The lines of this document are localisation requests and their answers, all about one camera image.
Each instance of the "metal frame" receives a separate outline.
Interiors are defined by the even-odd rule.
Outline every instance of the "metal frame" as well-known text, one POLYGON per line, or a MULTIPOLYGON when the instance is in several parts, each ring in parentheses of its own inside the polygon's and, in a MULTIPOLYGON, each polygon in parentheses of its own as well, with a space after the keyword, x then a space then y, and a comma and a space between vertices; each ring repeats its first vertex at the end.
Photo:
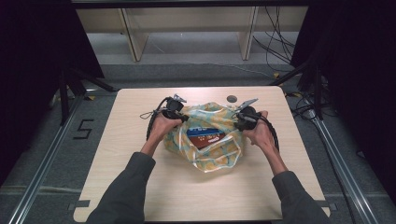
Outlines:
POLYGON ((363 191, 361 190, 361 187, 349 170, 347 163, 345 162, 343 156, 338 150, 337 145, 332 140, 332 136, 330 135, 324 121, 322 119, 316 118, 315 112, 313 110, 310 110, 309 114, 311 118, 314 118, 313 121, 318 126, 324 137, 327 148, 329 150, 330 159, 333 161, 337 173, 340 175, 341 180, 346 186, 346 189, 349 192, 353 203, 358 209, 358 212, 361 215, 361 219, 364 223, 367 224, 378 223, 378 219, 375 217, 371 205, 367 201, 363 191))
POLYGON ((56 133, 55 138, 53 139, 49 147, 49 150, 47 151, 43 161, 41 162, 40 166, 35 172, 35 176, 33 177, 26 191, 23 193, 20 202, 18 203, 14 212, 12 213, 12 216, 8 221, 9 224, 23 223, 23 221, 26 219, 27 214, 29 213, 29 210, 33 205, 33 202, 35 201, 35 196, 39 192, 40 185, 42 184, 48 171, 50 170, 54 158, 58 153, 58 150, 62 142, 64 141, 65 134, 67 133, 69 126, 73 121, 73 118, 78 110, 78 107, 81 105, 83 99, 84 99, 83 95, 76 96, 76 98, 74 99, 74 102, 70 109, 70 116, 65 121, 64 125, 61 126, 58 132, 56 133))

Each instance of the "wire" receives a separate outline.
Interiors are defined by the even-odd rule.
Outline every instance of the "wire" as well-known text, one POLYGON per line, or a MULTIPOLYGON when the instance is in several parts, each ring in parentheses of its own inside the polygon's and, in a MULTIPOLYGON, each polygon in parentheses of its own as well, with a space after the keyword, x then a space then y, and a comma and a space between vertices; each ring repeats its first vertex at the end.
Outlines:
POLYGON ((268 43, 268 46, 264 46, 264 44, 262 44, 260 41, 258 41, 256 37, 254 37, 254 36, 253 36, 253 37, 254 37, 254 39, 259 43, 259 45, 260 45, 263 49, 266 50, 266 51, 265 51, 265 61, 267 62, 267 65, 268 65, 271 69, 273 69, 274 71, 279 71, 279 72, 290 72, 290 71, 286 71, 286 70, 275 69, 275 68, 274 68, 273 66, 271 66, 271 65, 269 64, 269 62, 268 62, 268 52, 270 52, 270 53, 272 53, 274 56, 276 56, 278 59, 282 60, 283 62, 285 62, 285 63, 290 63, 291 53, 290 53, 289 48, 288 48, 288 46, 287 46, 287 44, 286 44, 285 42, 287 42, 288 44, 291 44, 291 43, 290 43, 289 41, 287 41, 287 40, 282 36, 282 34, 280 33, 280 24, 279 24, 279 13, 280 13, 280 10, 279 10, 279 7, 276 7, 276 23, 274 23, 274 20, 272 19, 270 13, 268 12, 268 8, 267 8, 267 7, 265 7, 265 11, 267 12, 268 18, 270 19, 270 21, 271 21, 271 23, 273 24, 273 27, 274 27, 274 31, 272 32, 271 35, 269 35, 271 38, 270 38, 270 41, 269 41, 269 43, 268 43), (279 36, 279 39, 276 39, 276 38, 274 37, 275 33, 277 33, 277 35, 279 36), (281 55, 280 53, 275 52, 274 50, 272 50, 272 49, 270 48, 273 39, 279 41, 279 42, 282 44, 282 48, 283 48, 283 50, 284 50, 286 56, 283 56, 283 55, 281 55))
MULTIPOLYGON (((281 39, 277 39, 277 38, 275 38, 275 37, 273 37, 273 39, 274 40, 276 40, 277 42, 282 42, 282 40, 281 39)), ((288 45, 288 46, 290 46, 290 47, 292 47, 292 48, 294 48, 295 47, 295 45, 294 44, 292 44, 292 43, 290 43, 289 41, 287 41, 287 42, 284 42, 286 45, 288 45)))

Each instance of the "plastic bag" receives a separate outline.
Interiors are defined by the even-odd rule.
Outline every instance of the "plastic bag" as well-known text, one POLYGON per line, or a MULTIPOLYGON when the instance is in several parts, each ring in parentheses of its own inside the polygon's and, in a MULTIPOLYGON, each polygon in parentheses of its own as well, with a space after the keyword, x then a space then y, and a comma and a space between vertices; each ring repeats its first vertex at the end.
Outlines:
POLYGON ((242 156, 245 141, 233 125, 236 122, 233 109, 208 103, 185 106, 181 112, 190 118, 165 136, 165 148, 205 173, 234 167, 242 156))

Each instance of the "person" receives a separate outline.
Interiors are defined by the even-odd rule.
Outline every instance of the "person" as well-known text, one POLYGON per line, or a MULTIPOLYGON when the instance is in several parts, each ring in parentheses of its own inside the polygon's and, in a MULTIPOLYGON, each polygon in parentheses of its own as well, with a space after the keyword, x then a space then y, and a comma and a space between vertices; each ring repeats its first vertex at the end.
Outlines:
MULTIPOLYGON (((268 112, 262 111, 262 115, 267 117, 268 112)), ((179 124, 180 119, 167 119, 159 113, 148 141, 140 152, 132 155, 125 170, 110 184, 86 223, 144 223, 146 185, 155 165, 152 156, 163 137, 179 124)), ((262 150, 271 165, 273 183, 281 201, 283 223, 330 223, 297 176, 286 167, 265 122, 259 120, 254 130, 244 130, 243 135, 262 150)))

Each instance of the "wooden table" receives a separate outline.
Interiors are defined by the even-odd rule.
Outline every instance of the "wooden table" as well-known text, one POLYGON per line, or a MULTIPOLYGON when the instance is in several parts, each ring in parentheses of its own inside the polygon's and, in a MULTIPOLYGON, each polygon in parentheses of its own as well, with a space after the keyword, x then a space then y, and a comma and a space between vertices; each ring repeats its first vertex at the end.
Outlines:
MULTIPOLYGON (((177 93, 185 105, 216 102, 240 105, 259 98, 257 110, 268 110, 288 168, 295 172, 307 192, 318 201, 324 196, 318 184, 289 106, 279 87, 213 87, 121 90, 111 110, 100 145, 80 200, 88 207, 76 208, 74 219, 84 222, 97 206, 113 179, 125 168, 146 140, 147 119, 139 115, 157 107, 166 96, 177 93), (229 95, 237 97, 228 103, 229 95)), ((157 162, 147 186, 146 221, 215 221, 281 219, 280 201, 271 181, 273 174, 262 152, 247 140, 244 155, 232 169, 203 173, 185 159, 157 148, 157 162)))

